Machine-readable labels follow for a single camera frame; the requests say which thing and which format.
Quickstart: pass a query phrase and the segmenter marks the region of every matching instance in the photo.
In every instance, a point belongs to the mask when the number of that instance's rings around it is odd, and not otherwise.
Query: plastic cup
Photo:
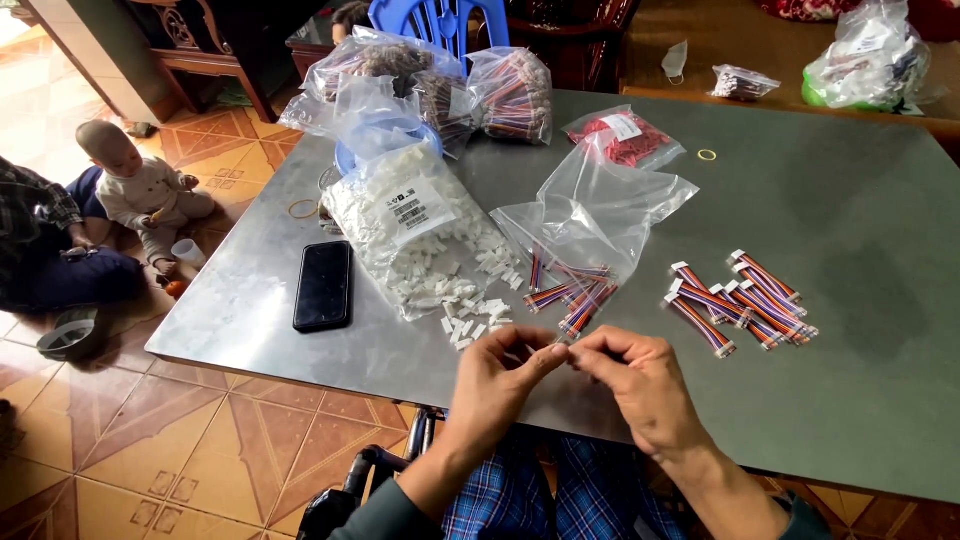
[[[183,262],[193,266],[197,270],[200,270],[206,264],[206,256],[204,252],[200,251],[200,247],[197,246],[197,242],[194,242],[190,238],[186,238],[174,244],[173,249],[170,250],[170,253],[174,254],[174,257],[182,260]]]

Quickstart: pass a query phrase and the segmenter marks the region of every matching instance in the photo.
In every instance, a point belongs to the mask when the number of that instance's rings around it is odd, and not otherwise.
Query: tiled floor
[[[0,47],[0,81],[0,155],[72,181],[87,166],[73,130],[109,110],[38,29]],[[299,139],[232,109],[181,114],[138,142],[223,207],[190,228],[211,255]],[[343,481],[360,448],[402,451],[410,408],[145,353],[173,302],[151,288],[115,309],[107,352],[84,367],[36,352],[45,319],[0,312],[0,398],[19,411],[0,440],[0,539],[291,540],[306,503]],[[816,504],[837,538],[958,538],[953,505],[756,478]]]

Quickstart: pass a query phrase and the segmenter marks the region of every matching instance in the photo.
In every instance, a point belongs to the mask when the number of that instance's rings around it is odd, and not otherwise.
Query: person's right hand
[[[570,351],[576,369],[613,391],[637,447],[658,463],[681,461],[689,451],[713,446],[665,340],[603,326]]]

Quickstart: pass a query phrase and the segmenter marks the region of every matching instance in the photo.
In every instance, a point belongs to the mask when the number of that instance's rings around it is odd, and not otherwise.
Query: plaid pants
[[[446,538],[647,540],[635,529],[639,518],[660,540],[685,540],[641,478],[636,449],[547,434],[558,466],[554,501],[531,434],[514,426],[473,471],[444,516]]]

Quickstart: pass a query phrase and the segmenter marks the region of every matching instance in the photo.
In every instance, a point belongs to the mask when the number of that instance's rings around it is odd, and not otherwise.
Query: smartphone
[[[350,323],[352,262],[349,242],[327,242],[303,248],[294,330],[331,330]]]

